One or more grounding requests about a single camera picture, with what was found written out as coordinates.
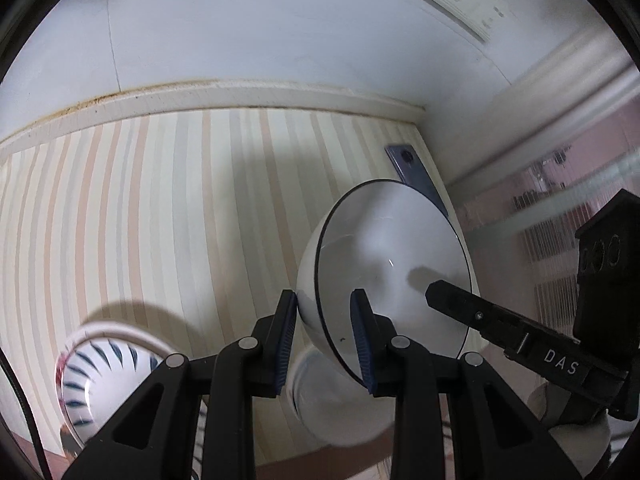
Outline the right white gloved hand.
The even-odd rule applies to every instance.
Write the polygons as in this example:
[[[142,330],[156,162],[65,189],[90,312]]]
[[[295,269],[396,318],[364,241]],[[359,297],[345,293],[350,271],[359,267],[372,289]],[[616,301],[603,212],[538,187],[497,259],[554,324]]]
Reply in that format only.
[[[526,402],[584,479],[601,479],[611,458],[611,428],[604,411],[557,385],[545,382]]]

